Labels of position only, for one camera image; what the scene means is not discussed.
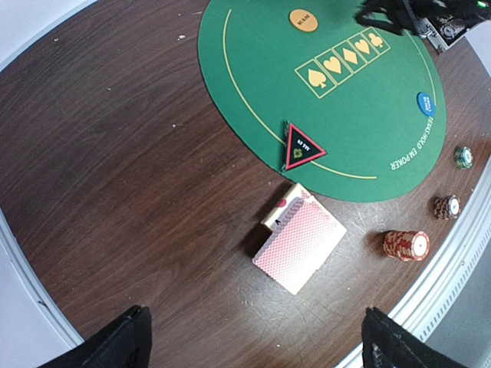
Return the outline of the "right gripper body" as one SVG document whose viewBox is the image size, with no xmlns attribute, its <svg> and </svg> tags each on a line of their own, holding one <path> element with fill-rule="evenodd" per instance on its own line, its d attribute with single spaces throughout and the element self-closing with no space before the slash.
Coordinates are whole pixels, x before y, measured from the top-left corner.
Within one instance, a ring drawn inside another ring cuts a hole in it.
<svg viewBox="0 0 491 368">
<path fill-rule="evenodd" d="M 395 35 L 402 35 L 403 30 L 421 35 L 425 18 L 449 16 L 466 21 L 490 20 L 490 1 L 364 1 L 354 20 Z"/>
</svg>

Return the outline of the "orange big blind button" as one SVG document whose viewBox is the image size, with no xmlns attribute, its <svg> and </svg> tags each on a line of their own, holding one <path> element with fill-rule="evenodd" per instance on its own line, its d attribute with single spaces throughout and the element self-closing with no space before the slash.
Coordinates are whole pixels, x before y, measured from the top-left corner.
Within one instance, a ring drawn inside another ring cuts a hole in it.
<svg viewBox="0 0 491 368">
<path fill-rule="evenodd" d="M 299 31 L 311 33 L 318 29 L 318 19 L 308 10 L 294 9 L 289 13 L 288 18 Z"/>
</svg>

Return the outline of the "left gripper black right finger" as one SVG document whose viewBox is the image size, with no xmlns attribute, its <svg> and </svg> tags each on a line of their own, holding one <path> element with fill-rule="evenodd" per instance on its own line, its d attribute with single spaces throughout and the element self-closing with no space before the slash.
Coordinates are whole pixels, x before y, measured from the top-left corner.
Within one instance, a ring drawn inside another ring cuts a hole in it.
<svg viewBox="0 0 491 368">
<path fill-rule="evenodd" d="M 361 337 L 365 368 L 462 366 L 418 340 L 376 307 L 366 309 Z"/>
</svg>

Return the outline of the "black triangular all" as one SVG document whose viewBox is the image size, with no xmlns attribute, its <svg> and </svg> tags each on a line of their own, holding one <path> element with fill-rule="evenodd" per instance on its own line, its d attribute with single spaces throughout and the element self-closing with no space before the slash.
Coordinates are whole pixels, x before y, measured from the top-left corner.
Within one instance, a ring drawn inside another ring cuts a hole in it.
<svg viewBox="0 0 491 368">
<path fill-rule="evenodd" d="M 285 153 L 282 171 L 289 171 L 327 156 L 328 152 L 294 123 L 284 123 Z"/>
</svg>

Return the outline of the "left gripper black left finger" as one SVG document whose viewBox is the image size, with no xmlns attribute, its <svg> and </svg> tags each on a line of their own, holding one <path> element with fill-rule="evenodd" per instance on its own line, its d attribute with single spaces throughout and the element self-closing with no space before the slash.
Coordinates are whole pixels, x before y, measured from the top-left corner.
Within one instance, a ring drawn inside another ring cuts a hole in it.
<svg viewBox="0 0 491 368">
<path fill-rule="evenodd" d="M 130 307 L 95 335 L 44 367 L 148 367 L 152 349 L 148 307 Z"/>
</svg>

